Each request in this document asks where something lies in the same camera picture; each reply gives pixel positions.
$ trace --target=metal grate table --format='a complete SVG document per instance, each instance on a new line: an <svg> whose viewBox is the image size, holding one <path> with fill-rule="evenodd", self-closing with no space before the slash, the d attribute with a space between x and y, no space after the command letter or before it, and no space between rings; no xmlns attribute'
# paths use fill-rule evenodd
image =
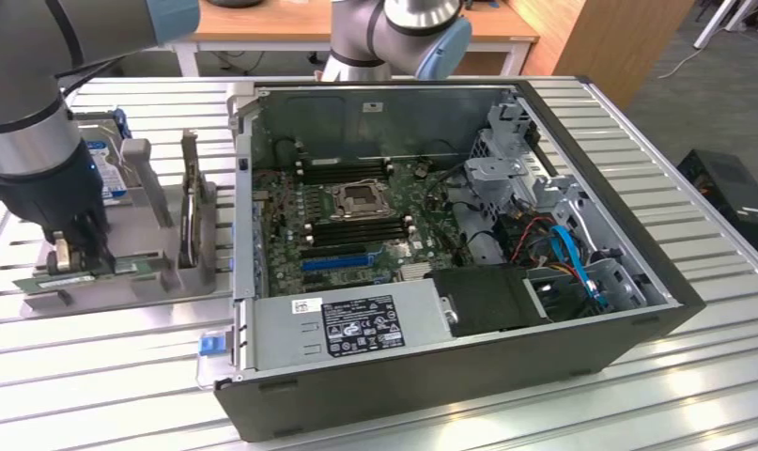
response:
<svg viewBox="0 0 758 451"><path fill-rule="evenodd" d="M570 77L528 80L707 308L599 374L240 442L213 396L195 384L196 340L231 320L225 88L235 80L100 79L72 98L75 111L124 108L133 135L153 143L164 184L180 182L180 131L197 129L201 168L221 186L212 296L21 320L10 281L31 274L41 234L0 206L0 449L758 449L758 255L595 87ZM554 148L543 143L543 150L565 172Z"/></svg>

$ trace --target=warning label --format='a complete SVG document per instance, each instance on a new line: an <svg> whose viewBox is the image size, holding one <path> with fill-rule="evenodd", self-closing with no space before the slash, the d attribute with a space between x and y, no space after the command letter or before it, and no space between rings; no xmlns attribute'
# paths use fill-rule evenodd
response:
<svg viewBox="0 0 758 451"><path fill-rule="evenodd" d="M392 296L324 303L323 324L332 357L404 345Z"/></svg>

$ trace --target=cpu socket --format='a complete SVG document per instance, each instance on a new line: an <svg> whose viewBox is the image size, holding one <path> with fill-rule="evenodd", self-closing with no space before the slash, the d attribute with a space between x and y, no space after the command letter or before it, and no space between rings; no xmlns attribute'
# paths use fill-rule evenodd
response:
<svg viewBox="0 0 758 451"><path fill-rule="evenodd" d="M383 190L384 186L375 182L346 183L332 187L336 213L331 219L354 221L390 216L392 210Z"/></svg>

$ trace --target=black box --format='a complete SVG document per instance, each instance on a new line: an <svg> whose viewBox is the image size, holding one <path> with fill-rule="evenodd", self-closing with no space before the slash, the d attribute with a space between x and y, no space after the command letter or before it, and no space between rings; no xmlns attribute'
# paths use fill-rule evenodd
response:
<svg viewBox="0 0 758 451"><path fill-rule="evenodd" d="M758 250L758 184L741 159L734 155L694 149L677 168Z"/></svg>

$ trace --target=circuit board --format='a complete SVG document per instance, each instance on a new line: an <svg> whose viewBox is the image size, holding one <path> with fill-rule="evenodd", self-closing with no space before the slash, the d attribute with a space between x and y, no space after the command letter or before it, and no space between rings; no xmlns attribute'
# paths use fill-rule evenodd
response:
<svg viewBox="0 0 758 451"><path fill-rule="evenodd" d="M431 269L468 263L468 256L460 254L460 261L454 257L455 243L460 242L456 220L450 212L428 209L423 199L427 187L442 172L432 171L419 179L414 171L414 162L395 163L392 174L384 180L370 180L388 204L390 210L384 214L388 218L411 216L414 232L402 239L363 242L367 265L318 271L304 271L302 263L303 251L315 247L306 239L307 225L338 222L332 219L338 213L332 191L336 192L338 186L303 183L290 172L256 172L255 201L264 205L260 218L267 247L268 296L398 281L400 267L412 263L428 263Z"/></svg>

